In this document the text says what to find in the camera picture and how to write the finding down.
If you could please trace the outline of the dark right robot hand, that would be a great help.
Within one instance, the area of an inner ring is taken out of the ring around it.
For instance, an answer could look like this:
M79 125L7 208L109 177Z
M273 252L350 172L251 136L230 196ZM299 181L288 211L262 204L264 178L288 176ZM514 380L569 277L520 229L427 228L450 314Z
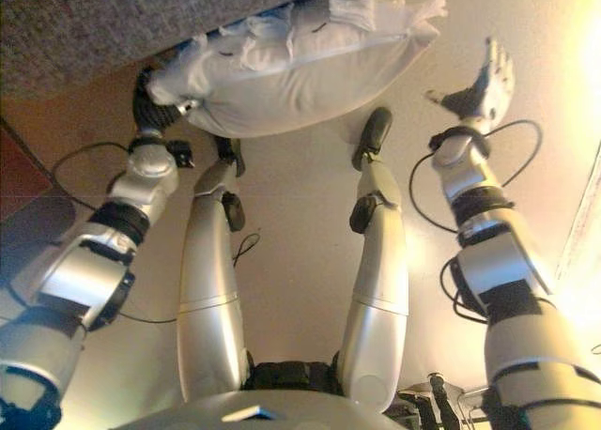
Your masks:
M453 93L428 90L424 96L460 120L480 117L496 126L504 118L514 95L514 63L493 37L485 40L485 49L485 60L473 85Z

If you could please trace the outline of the dark left robot hand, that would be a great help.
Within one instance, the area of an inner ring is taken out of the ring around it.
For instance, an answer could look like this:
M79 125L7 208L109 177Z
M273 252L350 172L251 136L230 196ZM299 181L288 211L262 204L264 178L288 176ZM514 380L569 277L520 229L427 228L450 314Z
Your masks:
M187 115L200 104L198 100L184 100L176 104L160 105L155 103L147 92L153 68L142 69L137 78L132 96L132 115L139 131L165 130Z

